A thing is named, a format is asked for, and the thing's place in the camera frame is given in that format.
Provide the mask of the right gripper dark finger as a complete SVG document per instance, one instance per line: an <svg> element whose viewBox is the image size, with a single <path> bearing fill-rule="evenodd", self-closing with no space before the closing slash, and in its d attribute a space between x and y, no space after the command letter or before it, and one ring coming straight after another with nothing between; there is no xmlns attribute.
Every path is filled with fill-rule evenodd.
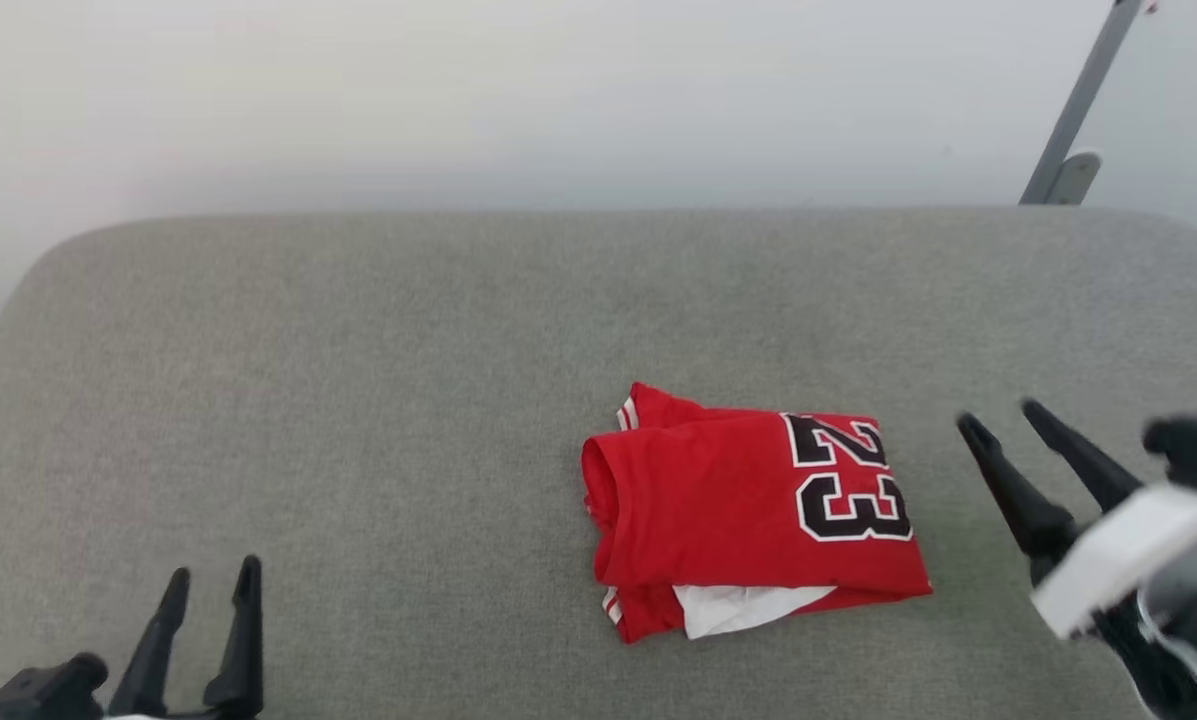
<svg viewBox="0 0 1197 720"><path fill-rule="evenodd" d="M1023 398L1020 409L1043 443L1077 474L1083 487L1104 512L1113 511L1116 506L1128 501L1128 498L1132 498L1134 493L1146 487L1119 462L1070 428L1041 402Z"/></svg>
<svg viewBox="0 0 1197 720"><path fill-rule="evenodd" d="M1017 550L1032 562L1056 562L1073 547L1075 521L1064 507L1050 501L1023 478L1002 450L999 438L977 416L964 413L956 428L973 456L988 492L999 507Z"/></svg>

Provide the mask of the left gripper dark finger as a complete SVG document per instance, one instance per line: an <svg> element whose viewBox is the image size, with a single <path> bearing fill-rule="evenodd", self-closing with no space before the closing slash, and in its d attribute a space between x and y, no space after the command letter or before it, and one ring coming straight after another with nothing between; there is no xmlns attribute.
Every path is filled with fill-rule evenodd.
<svg viewBox="0 0 1197 720"><path fill-rule="evenodd" d="M168 689L170 653L174 649L174 637L186 620L190 582L190 570L174 570L113 694L113 701L108 706L109 716L169 715L164 692Z"/></svg>
<svg viewBox="0 0 1197 720"><path fill-rule="evenodd" d="M243 559L233 582L233 620L219 673L202 692L214 719L255 719L265 710L263 562Z"/></svg>

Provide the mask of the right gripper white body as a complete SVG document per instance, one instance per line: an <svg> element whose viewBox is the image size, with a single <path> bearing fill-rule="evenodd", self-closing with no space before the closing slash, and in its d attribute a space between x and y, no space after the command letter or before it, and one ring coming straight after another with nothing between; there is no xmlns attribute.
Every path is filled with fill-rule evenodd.
<svg viewBox="0 0 1197 720"><path fill-rule="evenodd" d="M1073 637L1196 544L1197 489L1147 486L1086 530L1031 602L1055 637Z"/></svg>

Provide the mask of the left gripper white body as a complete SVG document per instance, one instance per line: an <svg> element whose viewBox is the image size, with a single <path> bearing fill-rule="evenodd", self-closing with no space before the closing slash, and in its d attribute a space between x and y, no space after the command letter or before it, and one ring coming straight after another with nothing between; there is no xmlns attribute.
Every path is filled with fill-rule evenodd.
<svg viewBox="0 0 1197 720"><path fill-rule="evenodd" d="M260 708L253 707L205 707L194 708L194 710L156 710L156 708L150 708L150 710L136 712L135 708L132 710L110 710L104 715L105 720L154 720L154 719L170 719L170 720L226 720L226 719L259 719L261 715Z"/></svg>

